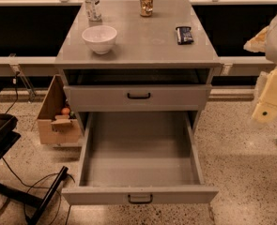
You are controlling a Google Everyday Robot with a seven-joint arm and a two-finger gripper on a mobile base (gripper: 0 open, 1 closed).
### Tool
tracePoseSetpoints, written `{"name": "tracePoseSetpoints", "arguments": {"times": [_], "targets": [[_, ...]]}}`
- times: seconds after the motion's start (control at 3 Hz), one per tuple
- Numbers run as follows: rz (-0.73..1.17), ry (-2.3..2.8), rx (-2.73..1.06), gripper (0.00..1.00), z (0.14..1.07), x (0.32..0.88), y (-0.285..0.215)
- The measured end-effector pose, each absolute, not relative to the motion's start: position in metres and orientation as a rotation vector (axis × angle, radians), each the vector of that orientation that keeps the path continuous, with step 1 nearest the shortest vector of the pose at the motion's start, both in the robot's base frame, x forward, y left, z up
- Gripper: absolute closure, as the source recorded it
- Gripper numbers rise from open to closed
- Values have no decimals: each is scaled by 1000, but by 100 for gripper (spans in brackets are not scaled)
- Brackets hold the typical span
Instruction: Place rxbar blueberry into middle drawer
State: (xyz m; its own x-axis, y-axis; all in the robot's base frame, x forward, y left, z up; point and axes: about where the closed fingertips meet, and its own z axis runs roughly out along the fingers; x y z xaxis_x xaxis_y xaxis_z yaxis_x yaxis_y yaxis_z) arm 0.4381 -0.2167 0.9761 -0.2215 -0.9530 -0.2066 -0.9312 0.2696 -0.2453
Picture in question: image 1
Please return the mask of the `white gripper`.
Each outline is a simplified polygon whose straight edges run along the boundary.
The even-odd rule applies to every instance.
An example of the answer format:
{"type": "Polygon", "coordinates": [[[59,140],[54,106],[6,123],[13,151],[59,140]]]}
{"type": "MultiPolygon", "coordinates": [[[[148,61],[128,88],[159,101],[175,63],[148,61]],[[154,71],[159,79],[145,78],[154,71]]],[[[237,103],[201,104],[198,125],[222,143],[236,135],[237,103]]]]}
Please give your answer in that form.
{"type": "MultiPolygon", "coordinates": [[[[263,53],[277,64],[277,15],[269,27],[263,28],[248,40],[243,49],[252,53],[263,53]]],[[[256,123],[267,124],[277,117],[277,67],[270,73],[261,72],[254,89],[254,110],[252,119],[256,123]]]]}

